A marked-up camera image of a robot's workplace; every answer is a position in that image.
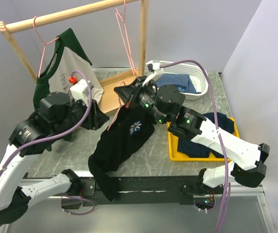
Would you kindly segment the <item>black t shirt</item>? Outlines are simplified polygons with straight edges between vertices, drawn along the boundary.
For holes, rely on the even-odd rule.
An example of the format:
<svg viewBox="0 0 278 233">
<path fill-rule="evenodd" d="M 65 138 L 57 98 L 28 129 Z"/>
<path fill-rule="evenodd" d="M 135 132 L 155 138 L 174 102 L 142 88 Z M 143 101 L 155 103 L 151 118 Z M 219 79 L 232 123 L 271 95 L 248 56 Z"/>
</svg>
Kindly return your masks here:
<svg viewBox="0 0 278 233">
<path fill-rule="evenodd" d="M 119 187 L 116 178 L 107 175 L 138 151 L 151 137 L 155 121 L 141 107 L 120 109 L 115 121 L 101 134 L 88 159 L 88 168 L 104 196 L 112 201 Z"/>
</svg>

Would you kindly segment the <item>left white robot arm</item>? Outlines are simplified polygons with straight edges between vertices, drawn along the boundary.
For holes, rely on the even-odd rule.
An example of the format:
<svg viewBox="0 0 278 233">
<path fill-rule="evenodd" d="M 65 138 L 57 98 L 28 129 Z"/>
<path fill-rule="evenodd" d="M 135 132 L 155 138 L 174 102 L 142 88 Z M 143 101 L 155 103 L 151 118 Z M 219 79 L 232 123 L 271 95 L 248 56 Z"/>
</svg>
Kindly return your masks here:
<svg viewBox="0 0 278 233">
<path fill-rule="evenodd" d="M 81 178 L 71 169 L 36 184 L 19 184 L 39 155 L 50 150 L 68 130 L 75 125 L 97 130 L 108 120 L 96 100 L 91 104 L 72 102 L 61 92 L 44 97 L 29 118 L 15 127 L 0 164 L 0 225 L 17 221 L 31 206 L 48 197 L 80 193 Z"/>
</svg>

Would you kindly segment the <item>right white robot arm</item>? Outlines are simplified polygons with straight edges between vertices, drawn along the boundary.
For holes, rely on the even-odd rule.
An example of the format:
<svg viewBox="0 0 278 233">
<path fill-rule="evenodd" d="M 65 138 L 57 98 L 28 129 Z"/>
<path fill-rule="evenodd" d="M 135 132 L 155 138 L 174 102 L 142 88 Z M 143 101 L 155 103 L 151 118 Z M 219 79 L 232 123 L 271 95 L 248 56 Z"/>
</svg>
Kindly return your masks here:
<svg viewBox="0 0 278 233">
<path fill-rule="evenodd" d="M 255 188 L 266 175 L 270 147 L 265 144 L 246 142 L 217 127 L 217 120 L 211 121 L 203 114 L 183 106 L 185 96 L 172 84 L 157 87 L 154 81 L 147 84 L 145 76 L 137 77 L 131 84 L 118 86 L 114 92 L 125 107 L 140 106 L 156 122 L 169 123 L 168 132 L 182 139 L 203 145 L 230 159 L 227 165 L 202 169 L 196 188 L 205 194 L 221 184 L 237 182 Z"/>
</svg>

